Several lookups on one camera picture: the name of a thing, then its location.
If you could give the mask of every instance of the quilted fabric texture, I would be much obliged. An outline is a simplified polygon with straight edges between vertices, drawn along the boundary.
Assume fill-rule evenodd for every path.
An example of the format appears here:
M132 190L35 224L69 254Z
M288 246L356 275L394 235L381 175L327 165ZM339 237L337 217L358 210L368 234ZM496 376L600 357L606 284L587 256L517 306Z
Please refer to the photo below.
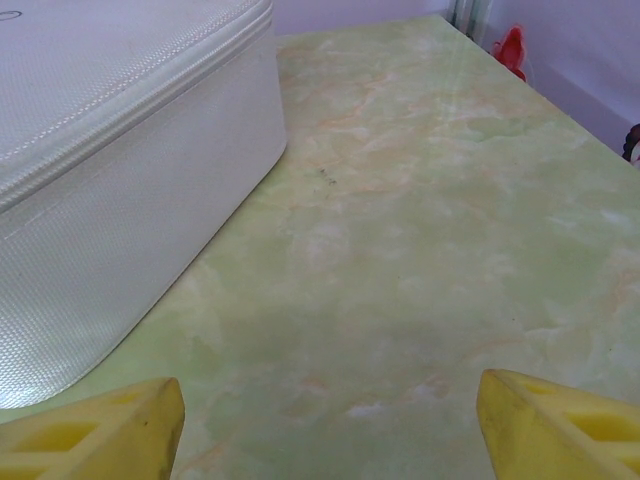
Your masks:
M285 134L267 3L57 0L41 5L50 16L28 28L44 29L38 41L56 45L57 61L73 61L54 68L47 49L28 58L36 46L15 42L15 70L0 69L0 82L25 98L9 99L7 108L2 100L0 174L35 164L32 142L55 135L65 119L70 129L58 140L73 143L73 122L124 95L150 66L197 66L194 42L214 51L240 32L216 36L225 22L261 8L238 25L248 40L221 65L200 71L144 121L0 214L1 408L44 400L99 363L279 158ZM0 41L5 24L14 30L28 15L2 22Z

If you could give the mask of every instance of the white storage box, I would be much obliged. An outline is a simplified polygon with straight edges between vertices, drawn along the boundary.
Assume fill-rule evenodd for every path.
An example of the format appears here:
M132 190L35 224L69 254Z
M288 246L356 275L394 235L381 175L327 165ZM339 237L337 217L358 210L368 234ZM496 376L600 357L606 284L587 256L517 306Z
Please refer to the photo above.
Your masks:
M0 407L131 331L285 147L270 0L0 0Z

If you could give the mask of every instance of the white wall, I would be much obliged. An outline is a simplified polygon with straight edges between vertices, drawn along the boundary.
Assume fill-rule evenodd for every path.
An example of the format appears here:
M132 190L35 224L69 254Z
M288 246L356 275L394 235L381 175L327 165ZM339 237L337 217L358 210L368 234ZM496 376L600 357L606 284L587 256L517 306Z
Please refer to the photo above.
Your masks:
M446 12L449 0L274 0L278 35Z
M532 86L621 153L629 128L640 123L638 6L638 0L493 0L482 44L488 49L522 24Z

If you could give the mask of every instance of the marble countertop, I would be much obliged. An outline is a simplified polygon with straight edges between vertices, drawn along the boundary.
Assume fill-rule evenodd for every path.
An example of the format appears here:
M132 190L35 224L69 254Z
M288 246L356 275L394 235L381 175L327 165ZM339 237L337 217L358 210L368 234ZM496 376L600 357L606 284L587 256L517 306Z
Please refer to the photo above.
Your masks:
M125 342L177 479L492 479L485 368L640 403L640 177L439 17L281 39L284 157Z

